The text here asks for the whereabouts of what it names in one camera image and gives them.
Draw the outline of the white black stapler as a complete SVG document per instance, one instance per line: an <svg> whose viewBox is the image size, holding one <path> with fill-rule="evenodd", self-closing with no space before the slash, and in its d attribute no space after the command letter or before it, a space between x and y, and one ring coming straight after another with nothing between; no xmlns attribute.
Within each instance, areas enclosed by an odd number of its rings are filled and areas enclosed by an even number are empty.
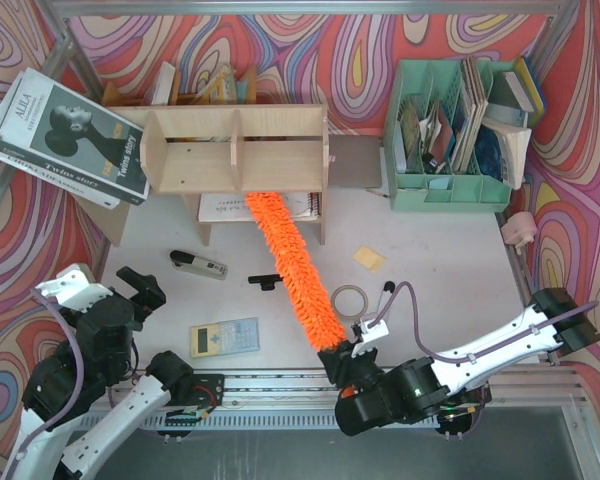
<svg viewBox="0 0 600 480"><path fill-rule="evenodd" d="M169 258L172 266L179 271L215 280L224 280L228 273L225 265L189 252L172 250Z"/></svg>

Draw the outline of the clear tape roll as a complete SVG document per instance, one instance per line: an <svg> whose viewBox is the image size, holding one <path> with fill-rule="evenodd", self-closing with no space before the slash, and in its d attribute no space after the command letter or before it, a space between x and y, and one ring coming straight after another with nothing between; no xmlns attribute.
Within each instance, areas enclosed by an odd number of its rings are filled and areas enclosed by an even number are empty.
<svg viewBox="0 0 600 480"><path fill-rule="evenodd" d="M367 312L369 300L363 289L356 285L346 284L333 291L331 305L340 319L357 320Z"/></svg>

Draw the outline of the orange chenille duster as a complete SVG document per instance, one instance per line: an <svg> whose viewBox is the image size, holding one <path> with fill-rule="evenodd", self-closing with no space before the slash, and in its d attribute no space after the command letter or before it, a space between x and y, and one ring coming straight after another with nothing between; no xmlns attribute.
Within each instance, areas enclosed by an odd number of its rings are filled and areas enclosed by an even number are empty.
<svg viewBox="0 0 600 480"><path fill-rule="evenodd" d="M317 351L335 349L345 340L344 326L333 311L328 292L282 196L249 193L246 204L275 258L276 270L309 344Z"/></svg>

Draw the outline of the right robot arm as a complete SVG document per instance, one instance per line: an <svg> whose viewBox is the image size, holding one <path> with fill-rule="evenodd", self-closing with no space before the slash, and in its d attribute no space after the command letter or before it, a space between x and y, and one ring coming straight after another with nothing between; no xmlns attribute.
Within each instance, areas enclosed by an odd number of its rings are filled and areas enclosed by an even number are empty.
<svg viewBox="0 0 600 480"><path fill-rule="evenodd" d="M395 423L436 418L450 422L490 401L491 375L541 353L569 355L600 341L588 319L597 301L582 306L563 288L536 292L520 315L467 344L446 352L425 345L423 357L385 371L376 363L379 340L389 334L386 303L375 317L354 324L354 341L319 352L338 391L334 414L342 433L355 436Z"/></svg>

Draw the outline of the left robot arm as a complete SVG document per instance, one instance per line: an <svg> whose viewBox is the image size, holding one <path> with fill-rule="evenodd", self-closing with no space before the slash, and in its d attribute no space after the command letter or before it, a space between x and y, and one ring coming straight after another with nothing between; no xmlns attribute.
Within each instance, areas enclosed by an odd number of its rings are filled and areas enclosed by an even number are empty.
<svg viewBox="0 0 600 480"><path fill-rule="evenodd" d="M132 391L81 439L73 428L107 388L133 369L133 334L166 302L152 275L123 267L117 277L133 287L125 298L95 282L84 264L72 264L32 290L66 335L34 367L22 396L16 442L5 479L92 479L144 419L167 405L190 402L192 368L171 351L153 357Z"/></svg>

